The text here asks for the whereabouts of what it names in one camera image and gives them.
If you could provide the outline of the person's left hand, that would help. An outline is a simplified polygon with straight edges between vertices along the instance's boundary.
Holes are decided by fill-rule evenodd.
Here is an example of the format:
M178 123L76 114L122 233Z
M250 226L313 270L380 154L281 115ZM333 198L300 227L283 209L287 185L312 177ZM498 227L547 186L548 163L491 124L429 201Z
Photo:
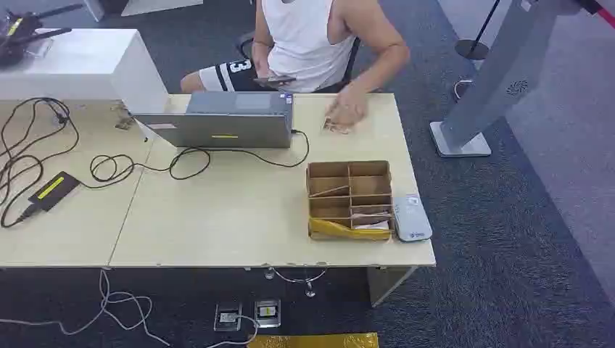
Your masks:
M326 113L326 122L337 128L349 128L367 114L368 92L354 86L344 87Z

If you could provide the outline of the person's right hand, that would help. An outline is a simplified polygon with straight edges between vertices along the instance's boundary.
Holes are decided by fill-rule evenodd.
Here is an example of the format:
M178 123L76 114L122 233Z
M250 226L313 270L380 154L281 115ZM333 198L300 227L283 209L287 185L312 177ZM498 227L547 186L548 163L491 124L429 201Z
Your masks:
M258 78L269 78L275 75L268 63L268 56L271 49L269 45L259 41L254 41L252 43L252 61Z

